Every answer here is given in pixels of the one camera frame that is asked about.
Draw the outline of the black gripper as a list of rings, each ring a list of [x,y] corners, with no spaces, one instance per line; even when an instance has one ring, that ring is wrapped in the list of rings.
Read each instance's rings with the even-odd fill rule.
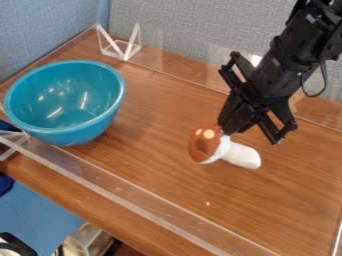
[[[232,51],[219,74],[229,87],[217,124],[224,134],[243,133],[257,125],[272,145],[277,144],[298,124],[287,101],[298,90],[295,72],[285,72],[271,53],[256,67]]]

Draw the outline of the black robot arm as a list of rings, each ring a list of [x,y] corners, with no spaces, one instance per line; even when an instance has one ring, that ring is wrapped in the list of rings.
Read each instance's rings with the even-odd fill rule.
[[[219,74],[229,95],[217,116],[229,136],[257,126],[272,144],[298,129],[289,97],[304,89],[315,71],[342,55],[342,0],[298,0],[260,62],[253,65],[233,51]]]

